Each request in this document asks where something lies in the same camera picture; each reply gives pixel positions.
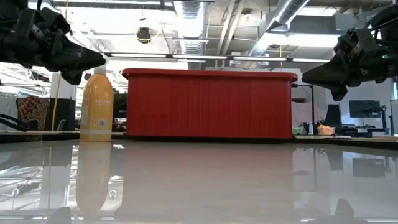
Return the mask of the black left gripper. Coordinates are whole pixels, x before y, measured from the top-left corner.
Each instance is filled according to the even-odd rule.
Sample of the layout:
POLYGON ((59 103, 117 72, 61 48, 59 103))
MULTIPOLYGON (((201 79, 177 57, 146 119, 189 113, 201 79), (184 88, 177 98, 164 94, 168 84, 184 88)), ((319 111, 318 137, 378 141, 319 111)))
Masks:
POLYGON ((99 52, 65 39, 70 25, 59 13, 45 7, 25 8, 17 18, 0 19, 0 62, 26 68, 45 67, 61 72, 71 85, 79 85, 85 70, 104 65, 99 52))

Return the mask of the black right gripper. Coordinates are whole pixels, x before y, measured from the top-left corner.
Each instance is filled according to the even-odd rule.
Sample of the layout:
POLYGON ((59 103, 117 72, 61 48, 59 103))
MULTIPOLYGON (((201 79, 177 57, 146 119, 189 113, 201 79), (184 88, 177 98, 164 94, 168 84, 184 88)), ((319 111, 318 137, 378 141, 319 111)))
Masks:
POLYGON ((302 76, 304 83, 330 89, 334 101, 345 97, 346 86, 398 77, 398 39, 378 39, 369 29, 350 29, 338 38, 334 51, 329 62, 302 76))

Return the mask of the red plastic laundry basket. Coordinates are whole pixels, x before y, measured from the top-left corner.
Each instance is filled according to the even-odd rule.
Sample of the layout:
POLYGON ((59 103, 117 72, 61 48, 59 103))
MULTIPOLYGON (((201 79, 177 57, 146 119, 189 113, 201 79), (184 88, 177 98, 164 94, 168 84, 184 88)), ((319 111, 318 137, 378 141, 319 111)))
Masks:
POLYGON ((292 137, 290 72, 127 68, 128 136, 292 137))

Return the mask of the black framed board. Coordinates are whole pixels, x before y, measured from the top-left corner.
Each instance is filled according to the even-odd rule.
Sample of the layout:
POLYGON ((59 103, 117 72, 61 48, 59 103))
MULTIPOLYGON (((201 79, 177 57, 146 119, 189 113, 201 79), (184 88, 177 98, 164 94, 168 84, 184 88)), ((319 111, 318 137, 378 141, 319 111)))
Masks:
POLYGON ((315 124, 315 98, 314 87, 307 84, 293 83, 292 89, 292 127, 305 126, 307 133, 313 133, 315 124))

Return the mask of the black computer monitor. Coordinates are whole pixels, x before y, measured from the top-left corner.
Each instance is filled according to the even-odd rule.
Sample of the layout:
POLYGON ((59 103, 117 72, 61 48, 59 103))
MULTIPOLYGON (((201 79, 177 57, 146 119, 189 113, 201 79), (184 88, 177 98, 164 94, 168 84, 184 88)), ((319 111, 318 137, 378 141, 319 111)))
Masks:
POLYGON ((349 115, 351 118, 380 118, 379 100, 350 100, 349 115))
POLYGON ((331 127, 341 126, 341 111, 339 104, 329 104, 326 112, 325 124, 331 127))

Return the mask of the orange spray bottle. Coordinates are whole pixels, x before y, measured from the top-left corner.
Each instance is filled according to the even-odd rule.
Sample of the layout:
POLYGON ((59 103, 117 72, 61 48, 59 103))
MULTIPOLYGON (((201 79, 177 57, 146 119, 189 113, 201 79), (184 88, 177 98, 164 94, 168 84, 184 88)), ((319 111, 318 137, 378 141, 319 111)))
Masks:
POLYGON ((111 141, 113 102, 113 87, 106 76, 106 66, 96 67, 83 92, 80 119, 81 141, 111 141))

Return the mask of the black floor cabinet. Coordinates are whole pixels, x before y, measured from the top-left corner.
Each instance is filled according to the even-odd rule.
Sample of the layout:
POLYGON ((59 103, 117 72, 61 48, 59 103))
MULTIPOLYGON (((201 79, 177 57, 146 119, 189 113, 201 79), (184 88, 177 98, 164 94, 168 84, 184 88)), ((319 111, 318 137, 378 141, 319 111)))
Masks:
MULTIPOLYGON (((52 129, 52 115, 53 115, 53 107, 55 104, 55 98, 51 98, 49 101, 49 108, 47 111, 47 117, 45 121, 45 130, 50 131, 52 129)), ((54 122, 54 130, 58 128, 61 120, 65 120, 65 124, 63 125, 63 131, 74 131, 75 130, 75 109, 76 109, 76 101, 69 98, 59 98, 57 101, 57 109, 55 112, 55 122, 54 122)))

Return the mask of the orange cloth bundle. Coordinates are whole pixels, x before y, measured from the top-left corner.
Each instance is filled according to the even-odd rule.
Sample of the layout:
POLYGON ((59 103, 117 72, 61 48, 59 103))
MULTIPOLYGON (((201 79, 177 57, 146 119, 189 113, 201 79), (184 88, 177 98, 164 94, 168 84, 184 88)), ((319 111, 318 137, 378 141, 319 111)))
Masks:
POLYGON ((335 135, 335 128, 326 125, 319 125, 317 127, 318 135, 321 136, 334 136, 335 135))

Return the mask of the red patterned fabric chair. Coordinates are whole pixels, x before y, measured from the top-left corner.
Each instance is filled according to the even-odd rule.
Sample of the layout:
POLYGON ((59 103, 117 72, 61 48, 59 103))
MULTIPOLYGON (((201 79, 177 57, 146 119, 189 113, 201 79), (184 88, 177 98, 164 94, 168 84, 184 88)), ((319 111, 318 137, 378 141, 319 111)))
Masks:
POLYGON ((49 111, 49 99, 29 96, 16 100, 18 119, 25 122, 30 129, 43 131, 49 111))

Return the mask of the long ceiling light strip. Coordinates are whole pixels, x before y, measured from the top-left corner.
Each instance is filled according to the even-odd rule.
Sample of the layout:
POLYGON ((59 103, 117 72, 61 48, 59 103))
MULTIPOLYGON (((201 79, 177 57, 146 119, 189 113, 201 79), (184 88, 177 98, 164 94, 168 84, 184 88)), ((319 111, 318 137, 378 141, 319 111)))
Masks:
POLYGON ((285 58, 285 57, 250 57, 234 55, 186 55, 186 54, 140 54, 140 53, 104 53, 108 58, 153 58, 184 60, 237 60, 253 62, 293 62, 293 63, 327 63, 330 59, 285 58))

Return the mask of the silver ventilation duct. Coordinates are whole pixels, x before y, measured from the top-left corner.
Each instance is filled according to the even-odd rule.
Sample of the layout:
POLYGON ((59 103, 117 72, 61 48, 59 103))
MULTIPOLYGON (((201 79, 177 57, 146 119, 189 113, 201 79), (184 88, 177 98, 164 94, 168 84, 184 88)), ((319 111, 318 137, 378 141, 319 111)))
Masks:
POLYGON ((280 0, 276 9, 262 16, 257 27, 257 40, 246 56, 260 57, 272 45, 283 45, 290 23, 310 0, 280 0))

